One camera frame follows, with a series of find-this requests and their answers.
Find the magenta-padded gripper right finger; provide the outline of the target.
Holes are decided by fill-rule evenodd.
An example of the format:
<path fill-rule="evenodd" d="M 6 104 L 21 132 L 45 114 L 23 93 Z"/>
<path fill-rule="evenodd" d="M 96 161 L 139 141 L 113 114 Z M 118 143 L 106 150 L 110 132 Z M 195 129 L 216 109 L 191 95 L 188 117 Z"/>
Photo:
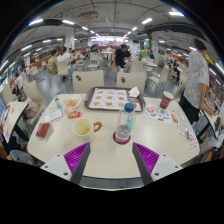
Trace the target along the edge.
<path fill-rule="evenodd" d="M 144 184 L 149 184 L 182 169 L 169 155 L 158 154 L 136 142 L 133 143 L 132 153 Z"/>

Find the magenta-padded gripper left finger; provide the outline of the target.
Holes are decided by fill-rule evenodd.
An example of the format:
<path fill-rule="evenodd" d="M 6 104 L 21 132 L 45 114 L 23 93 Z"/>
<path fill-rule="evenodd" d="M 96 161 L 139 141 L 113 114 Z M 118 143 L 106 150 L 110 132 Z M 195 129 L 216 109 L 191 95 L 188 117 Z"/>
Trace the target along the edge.
<path fill-rule="evenodd" d="M 90 154 L 90 143 L 82 144 L 68 153 L 56 154 L 42 169 L 72 183 L 79 184 Z"/>

